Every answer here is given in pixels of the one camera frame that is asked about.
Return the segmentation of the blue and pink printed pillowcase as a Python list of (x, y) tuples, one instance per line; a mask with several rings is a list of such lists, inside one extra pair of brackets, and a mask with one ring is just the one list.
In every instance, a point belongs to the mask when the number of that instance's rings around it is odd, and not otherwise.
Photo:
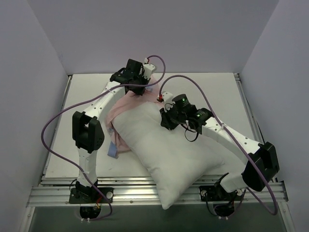
[(105, 126), (111, 139), (108, 150), (109, 157), (117, 159), (119, 153), (127, 152), (130, 150), (125, 141), (121, 138), (121, 136), (114, 128), (112, 121), (118, 115), (124, 113), (125, 111), (132, 110), (147, 102), (151, 102), (159, 107), (162, 107), (163, 106), (162, 103), (159, 103), (156, 99), (159, 94), (159, 89), (160, 89), (159, 84), (146, 87), (145, 92), (142, 96), (136, 95), (132, 91), (129, 91), (125, 96), (119, 99), (116, 102), (116, 104), (111, 108), (111, 110), (108, 112), (105, 119)]

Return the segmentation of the white pillow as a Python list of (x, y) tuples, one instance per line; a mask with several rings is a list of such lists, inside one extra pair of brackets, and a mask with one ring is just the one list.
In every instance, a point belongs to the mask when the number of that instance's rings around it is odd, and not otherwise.
[(223, 164), (205, 139), (185, 139), (181, 128), (160, 125), (160, 106), (146, 102), (116, 116), (112, 125), (156, 183), (163, 209), (169, 209), (205, 172)]

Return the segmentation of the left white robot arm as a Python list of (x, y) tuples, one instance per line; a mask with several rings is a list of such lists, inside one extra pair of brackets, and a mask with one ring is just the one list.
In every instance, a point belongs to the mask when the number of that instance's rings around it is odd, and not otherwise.
[(97, 184), (96, 161), (97, 151), (104, 142), (104, 132), (101, 124), (108, 112), (128, 91), (132, 90), (137, 95), (145, 92), (145, 85), (149, 84), (151, 75), (156, 71), (156, 66), (145, 60), (141, 63), (129, 59), (126, 67), (114, 73), (107, 83), (104, 92), (106, 95), (98, 98), (83, 112), (76, 111), (72, 116), (72, 138), (78, 148), (79, 176), (75, 184), (76, 191), (87, 203), (97, 198), (97, 189), (92, 184)]

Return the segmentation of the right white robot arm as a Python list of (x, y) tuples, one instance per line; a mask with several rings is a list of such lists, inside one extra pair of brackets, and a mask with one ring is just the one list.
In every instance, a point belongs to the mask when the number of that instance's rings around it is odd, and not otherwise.
[(251, 188), (262, 191), (278, 173), (279, 163), (276, 148), (270, 142), (254, 141), (238, 131), (219, 122), (206, 108), (196, 108), (185, 94), (173, 96), (169, 92), (158, 95), (163, 103), (160, 109), (161, 126), (168, 130), (178, 125), (209, 137), (232, 152), (244, 165), (244, 170), (224, 174), (214, 188), (219, 199), (226, 199), (237, 189)]

